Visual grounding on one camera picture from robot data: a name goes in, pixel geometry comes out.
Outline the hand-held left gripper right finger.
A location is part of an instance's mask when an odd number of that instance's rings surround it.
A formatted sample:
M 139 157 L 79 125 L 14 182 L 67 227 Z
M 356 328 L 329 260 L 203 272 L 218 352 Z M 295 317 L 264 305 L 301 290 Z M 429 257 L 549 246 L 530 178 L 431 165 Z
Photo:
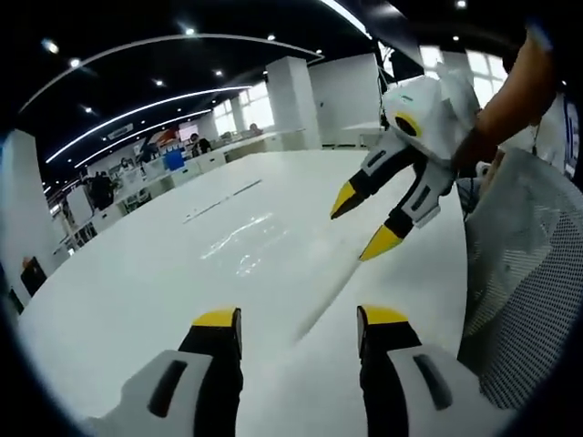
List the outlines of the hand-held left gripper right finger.
M 451 353 L 423 344 L 402 313 L 360 305 L 356 314 L 368 435 L 499 436 L 514 419 Z

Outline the person's right hand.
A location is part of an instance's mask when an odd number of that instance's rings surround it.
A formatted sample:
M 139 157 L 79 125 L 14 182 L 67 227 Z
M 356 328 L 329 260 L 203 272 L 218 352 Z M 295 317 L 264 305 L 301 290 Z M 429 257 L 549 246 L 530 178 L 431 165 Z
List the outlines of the person's right hand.
M 455 173 L 474 169 L 480 161 L 491 162 L 498 145 L 504 140 L 503 132 L 498 128 L 475 125 L 470 129 L 451 160 L 451 169 Z

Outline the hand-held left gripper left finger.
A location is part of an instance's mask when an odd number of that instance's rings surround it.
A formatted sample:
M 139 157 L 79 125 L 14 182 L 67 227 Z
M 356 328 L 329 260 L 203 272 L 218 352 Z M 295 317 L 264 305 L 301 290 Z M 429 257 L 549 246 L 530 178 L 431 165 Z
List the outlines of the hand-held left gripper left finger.
M 243 388 L 241 310 L 196 318 L 182 343 L 122 386 L 117 406 L 85 420 L 91 436 L 234 436 Z

